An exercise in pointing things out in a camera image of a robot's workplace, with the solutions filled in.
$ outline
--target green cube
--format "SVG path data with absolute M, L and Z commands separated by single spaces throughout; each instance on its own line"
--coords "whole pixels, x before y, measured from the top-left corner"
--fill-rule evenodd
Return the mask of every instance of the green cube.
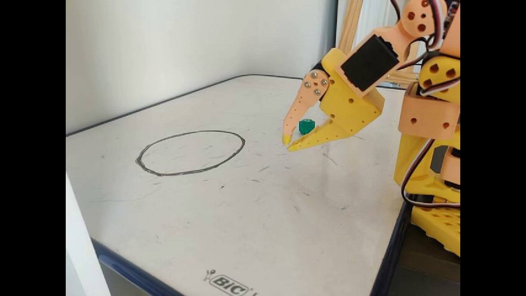
M 314 120 L 303 119 L 299 122 L 299 132 L 302 135 L 306 135 L 310 133 L 310 131 L 312 131 L 315 126 L 316 126 L 316 123 L 314 122 Z

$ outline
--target wire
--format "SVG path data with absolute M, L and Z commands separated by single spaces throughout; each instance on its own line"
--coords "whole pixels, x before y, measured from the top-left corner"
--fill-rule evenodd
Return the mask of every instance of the wire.
M 447 90 L 449 88 L 454 87 L 455 85 L 457 85 L 459 83 L 460 83 L 460 76 L 458 76 L 457 78 L 453 78 L 451 80 L 447 80 L 447 81 L 444 81 L 444 82 L 441 82 L 441 83 L 437 83 L 437 84 L 435 84 L 433 86 L 430 86 L 429 88 L 427 88 L 425 90 L 420 90 L 420 95 L 421 96 L 427 96 L 427 95 L 430 95 L 430 94 L 433 94 L 433 93 L 436 93 L 436 92 Z
M 396 17 L 398 18 L 398 21 L 400 21 L 400 7 L 398 6 L 398 3 L 396 3 L 396 0 L 391 0 L 391 4 L 393 5 L 394 11 L 396 11 Z
M 428 1 L 428 3 L 431 6 L 431 12 L 433 14 L 433 21 L 434 21 L 434 35 L 433 35 L 433 42 L 431 45 L 429 45 L 430 50 L 435 50 L 440 46 L 440 40 L 442 39 L 442 35 L 444 34 L 444 16 L 442 15 L 442 10 L 440 9 L 440 2 L 441 0 L 424 0 Z
M 420 206 L 422 208 L 454 208 L 454 209 L 460 209 L 460 203 L 427 203 L 427 202 L 418 202 L 418 201 L 410 200 L 407 197 L 406 185 L 409 182 L 409 179 L 413 175 L 414 171 L 416 170 L 416 168 L 420 164 L 420 162 L 422 162 L 422 159 L 424 158 L 424 156 L 429 152 L 429 150 L 433 146 L 433 143 L 434 143 L 434 139 L 427 139 L 425 144 L 424 144 L 424 146 L 422 147 L 420 152 L 417 154 L 417 157 L 415 157 L 413 162 L 409 165 L 409 167 L 407 169 L 407 172 L 406 172 L 406 175 L 404 176 L 404 178 L 402 180 L 402 184 L 400 185 L 402 198 L 406 202 L 408 202 L 408 203 L 410 203 L 412 205 L 415 205 L 415 206 Z
M 424 42 L 426 44 L 426 52 L 424 52 L 421 56 L 417 57 L 416 59 L 412 60 L 411 62 L 406 62 L 406 63 L 402 64 L 400 67 L 398 67 L 398 70 L 402 70 L 402 69 L 405 69 L 407 67 L 411 67 L 411 66 L 416 65 L 419 61 L 421 61 L 422 59 L 426 58 L 426 56 L 429 54 L 428 40 L 425 39 L 424 37 L 420 37 L 418 39 L 413 40 L 411 43 L 409 43 L 408 47 L 411 46 L 411 44 L 413 44 L 414 42 L 418 42 L 418 41 Z

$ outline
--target mounting hole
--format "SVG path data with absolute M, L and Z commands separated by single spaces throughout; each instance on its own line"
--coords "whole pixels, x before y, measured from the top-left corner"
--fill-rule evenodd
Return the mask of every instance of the mounting hole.
M 455 71 L 455 69 L 449 69 L 447 72 L 446 72 L 446 76 L 448 78 L 453 78 L 455 77 L 455 75 L 457 74 L 457 72 Z
M 433 81 L 431 81 L 431 79 L 428 79 L 426 81 L 424 81 L 424 87 L 425 88 L 428 88 L 429 86 L 433 85 Z
M 438 65 L 437 65 L 437 64 L 434 64 L 434 65 L 432 65 L 431 67 L 429 67 L 429 71 L 430 71 L 431 73 L 436 73 L 436 72 L 438 72 L 438 70 L 439 70 L 439 68 L 438 68 Z

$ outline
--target whiteboard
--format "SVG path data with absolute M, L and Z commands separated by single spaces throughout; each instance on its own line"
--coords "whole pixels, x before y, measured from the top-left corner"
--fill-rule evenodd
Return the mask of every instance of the whiteboard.
M 224 296 L 219 275 L 249 296 L 369 295 L 402 205 L 403 91 L 379 88 L 384 112 L 356 136 L 291 153 L 299 85 L 238 77 L 67 137 L 90 236 L 188 296 Z M 175 136 L 207 130 L 223 132 Z M 162 175 L 214 166 L 241 139 L 217 167 Z

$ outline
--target drawn circle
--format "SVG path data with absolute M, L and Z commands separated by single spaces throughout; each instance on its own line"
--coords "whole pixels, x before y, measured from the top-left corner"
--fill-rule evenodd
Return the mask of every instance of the drawn circle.
M 162 141 L 165 141 L 165 140 L 169 140 L 169 139 L 173 139 L 175 137 L 180 137 L 180 136 L 186 136 L 186 135 L 189 135 L 189 134 L 195 134 L 195 133 L 226 133 L 226 134 L 231 134 L 231 135 L 234 135 L 236 137 L 238 137 L 240 140 L 241 140 L 241 146 L 231 155 L 229 156 L 228 158 L 226 158 L 225 160 L 221 161 L 220 163 L 218 164 L 214 164 L 214 165 L 211 165 L 211 166 L 208 166 L 208 167 L 205 167 L 203 169 L 198 169 L 198 170 L 191 170 L 191 171 L 184 171 L 184 172 L 177 172 L 177 173 L 158 173 L 152 169 L 149 169 L 146 167 L 146 165 L 144 164 L 143 162 L 143 155 L 144 153 L 150 148 L 152 147 L 153 145 L 157 144 L 157 143 L 160 143 Z M 227 132 L 227 131 L 214 131 L 214 130 L 211 130 L 211 131 L 197 131 L 197 132 L 188 132 L 188 133 L 183 133 L 183 134 L 178 134 L 178 135 L 173 135 L 173 136 L 169 136 L 169 137 L 166 137 L 164 139 L 161 139 L 161 140 L 158 140 L 158 141 L 155 141 L 154 143 L 144 147 L 144 149 L 139 153 L 139 156 L 137 157 L 137 159 L 135 160 L 135 162 L 141 167 L 141 169 L 143 169 L 145 172 L 148 172 L 150 174 L 153 174 L 153 175 L 156 175 L 156 176 L 181 176 L 181 175 L 188 175 L 188 174 L 195 174 L 195 173 L 202 173 L 202 172 L 206 172 L 206 171 L 209 171 L 211 169 L 215 169 L 216 167 L 224 164 L 225 162 L 231 160 L 234 156 L 236 156 L 242 149 L 243 147 L 245 146 L 245 139 L 243 139 L 240 135 L 236 134 L 236 133 L 233 133 L 233 132 Z

